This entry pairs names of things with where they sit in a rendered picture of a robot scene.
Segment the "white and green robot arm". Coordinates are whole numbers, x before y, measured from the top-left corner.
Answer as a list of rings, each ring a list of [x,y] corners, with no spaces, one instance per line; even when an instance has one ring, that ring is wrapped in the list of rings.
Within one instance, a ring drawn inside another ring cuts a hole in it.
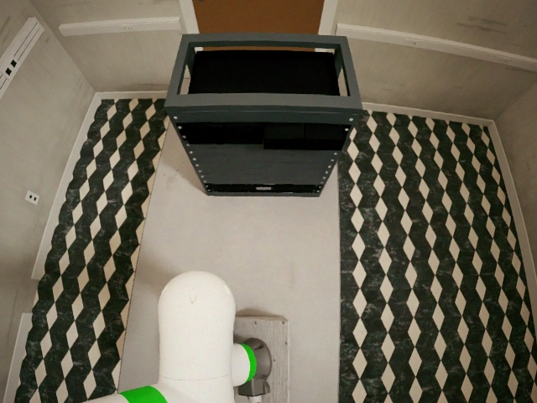
[[[272,356],[259,338],[233,343],[235,312],[217,275],[177,275],[159,298],[159,382],[82,403],[235,403],[234,386],[259,403],[270,393]]]

